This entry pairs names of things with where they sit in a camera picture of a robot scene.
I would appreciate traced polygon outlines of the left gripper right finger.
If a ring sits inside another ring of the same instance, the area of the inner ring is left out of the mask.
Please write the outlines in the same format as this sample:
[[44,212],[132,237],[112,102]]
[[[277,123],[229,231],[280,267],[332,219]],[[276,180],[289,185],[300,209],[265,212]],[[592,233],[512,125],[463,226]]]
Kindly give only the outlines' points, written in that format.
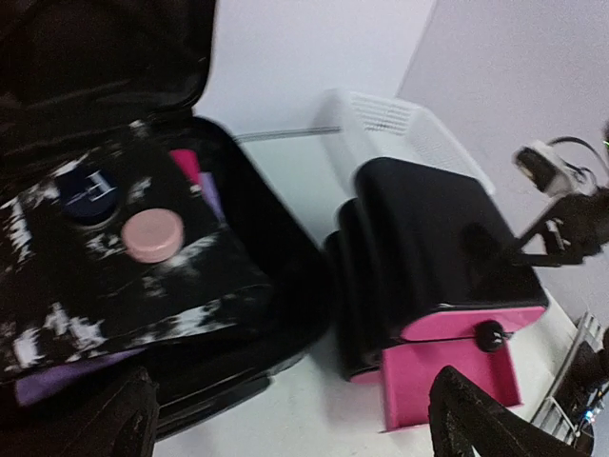
[[522,420],[451,366],[429,392],[433,454],[451,456],[581,456],[583,453]]

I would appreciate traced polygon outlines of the dark blue round tin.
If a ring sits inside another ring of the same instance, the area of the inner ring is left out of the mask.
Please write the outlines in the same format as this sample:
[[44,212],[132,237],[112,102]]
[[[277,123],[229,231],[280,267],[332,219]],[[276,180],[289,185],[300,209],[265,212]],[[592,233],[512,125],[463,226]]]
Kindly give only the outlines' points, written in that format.
[[120,190],[104,169],[78,166],[57,176],[54,183],[62,214],[77,225],[99,225],[118,209]]

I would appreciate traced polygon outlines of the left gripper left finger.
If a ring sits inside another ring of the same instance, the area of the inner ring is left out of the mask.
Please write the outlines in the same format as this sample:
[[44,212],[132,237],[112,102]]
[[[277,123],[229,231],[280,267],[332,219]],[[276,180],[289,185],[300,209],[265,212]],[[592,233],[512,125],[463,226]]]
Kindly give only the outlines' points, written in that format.
[[159,418],[157,385],[135,368],[94,399],[59,451],[61,456],[150,456]]

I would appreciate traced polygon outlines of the black ribbed hard-shell suitcase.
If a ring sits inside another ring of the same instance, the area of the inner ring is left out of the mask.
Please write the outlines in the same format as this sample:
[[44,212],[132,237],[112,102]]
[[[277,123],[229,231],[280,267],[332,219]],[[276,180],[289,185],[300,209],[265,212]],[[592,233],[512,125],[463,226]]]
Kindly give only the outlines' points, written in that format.
[[267,387],[327,329],[327,265],[234,138],[194,112],[213,1],[1,5],[1,419],[124,371],[162,436]]

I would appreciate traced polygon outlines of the black white patterned pouch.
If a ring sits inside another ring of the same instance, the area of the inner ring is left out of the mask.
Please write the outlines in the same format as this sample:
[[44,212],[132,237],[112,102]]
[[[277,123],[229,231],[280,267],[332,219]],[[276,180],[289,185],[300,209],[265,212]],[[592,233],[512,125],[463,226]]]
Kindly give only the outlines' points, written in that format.
[[[270,320],[272,285],[146,128],[1,156],[1,379],[187,337],[248,338]],[[57,176],[104,169],[120,190],[106,222],[61,212]],[[126,252],[124,223],[169,209],[180,250],[143,264]]]

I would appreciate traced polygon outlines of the white perforated plastic basket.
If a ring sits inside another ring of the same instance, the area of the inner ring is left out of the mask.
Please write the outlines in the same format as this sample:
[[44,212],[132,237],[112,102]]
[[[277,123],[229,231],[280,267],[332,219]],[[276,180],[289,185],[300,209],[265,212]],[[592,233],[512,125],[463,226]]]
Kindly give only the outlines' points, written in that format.
[[429,109],[401,99],[360,92],[329,91],[315,117],[329,162],[342,189],[354,193],[353,176],[365,162],[390,157],[477,179],[486,192],[496,188],[478,162]]

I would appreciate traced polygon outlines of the black pouch with pink end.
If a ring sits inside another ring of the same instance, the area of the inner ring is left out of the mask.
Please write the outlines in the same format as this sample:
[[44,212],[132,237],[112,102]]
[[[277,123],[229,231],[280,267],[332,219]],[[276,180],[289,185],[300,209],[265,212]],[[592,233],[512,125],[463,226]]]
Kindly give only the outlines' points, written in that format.
[[500,258],[515,236],[481,183],[388,157],[355,174],[356,207],[386,341],[515,332],[549,306],[536,272]]

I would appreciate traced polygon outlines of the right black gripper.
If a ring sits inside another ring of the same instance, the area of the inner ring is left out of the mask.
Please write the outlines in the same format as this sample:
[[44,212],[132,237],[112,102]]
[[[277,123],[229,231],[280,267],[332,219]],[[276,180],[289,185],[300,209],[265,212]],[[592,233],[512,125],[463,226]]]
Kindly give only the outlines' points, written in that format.
[[576,266],[581,265],[585,257],[600,254],[608,243],[608,190],[552,200],[518,237],[518,242],[528,243],[537,235],[543,237],[545,232],[560,243],[560,254],[518,252],[511,257],[511,262],[530,267]]

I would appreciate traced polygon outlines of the pink round compact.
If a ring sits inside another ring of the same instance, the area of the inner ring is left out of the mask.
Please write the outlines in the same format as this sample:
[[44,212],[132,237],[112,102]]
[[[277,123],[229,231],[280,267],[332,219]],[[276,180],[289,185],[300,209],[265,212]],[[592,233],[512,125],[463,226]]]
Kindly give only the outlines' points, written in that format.
[[175,255],[184,243],[182,218],[169,209],[147,209],[130,217],[121,238],[127,254],[143,264],[156,264]]

